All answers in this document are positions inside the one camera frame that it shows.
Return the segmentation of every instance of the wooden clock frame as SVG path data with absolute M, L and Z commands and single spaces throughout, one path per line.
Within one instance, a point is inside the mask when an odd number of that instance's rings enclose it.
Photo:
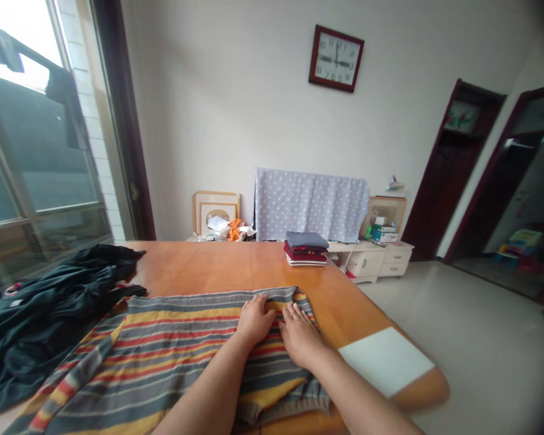
M 335 82 L 333 80 L 326 80 L 321 77 L 316 77 L 314 75 L 314 71 L 316 70 L 316 61 L 319 56 L 319 43 L 321 33 L 326 33 L 340 39 L 348 40 L 354 44 L 359 44 L 359 46 L 361 47 L 358 51 L 357 64 L 355 65 L 355 77 L 352 79 L 352 85 Z M 316 29 L 314 30 L 314 42 L 312 44 L 312 58 L 310 60 L 310 74 L 308 76 L 309 83 L 315 83 L 316 85 L 326 86 L 328 88 L 340 89 L 341 91 L 354 92 L 355 85 L 357 84 L 358 67 L 361 64 L 361 56 L 363 55 L 363 47 L 364 41 L 362 39 L 355 38 L 354 36 L 350 36 L 336 30 L 322 27 L 317 24 Z

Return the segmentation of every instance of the gray folded shirt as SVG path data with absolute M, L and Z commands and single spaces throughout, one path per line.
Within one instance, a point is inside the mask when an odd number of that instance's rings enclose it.
M 296 231 L 287 231 L 286 241 L 293 248 L 300 246 L 328 248 L 328 242 L 317 233 L 297 233 Z

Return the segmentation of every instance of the polka dot cloth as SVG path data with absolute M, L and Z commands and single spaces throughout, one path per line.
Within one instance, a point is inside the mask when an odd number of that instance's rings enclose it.
M 369 211 L 369 183 L 361 178 L 256 168 L 256 240 L 284 239 L 286 231 L 319 233 L 355 242 Z

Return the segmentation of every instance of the striped sweater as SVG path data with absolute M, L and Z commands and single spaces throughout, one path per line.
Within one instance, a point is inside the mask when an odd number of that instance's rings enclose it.
M 310 410 L 328 413 L 319 382 L 290 360 L 278 330 L 296 286 L 121 301 L 53 372 L 5 434 L 144 434 L 161 421 L 236 330 L 245 301 L 267 294 L 277 317 L 244 369 L 236 429 Z

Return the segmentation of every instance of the wall clock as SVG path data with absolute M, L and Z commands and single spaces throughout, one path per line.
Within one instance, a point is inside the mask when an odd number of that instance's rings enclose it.
M 353 92 L 364 41 L 317 25 L 308 81 Z

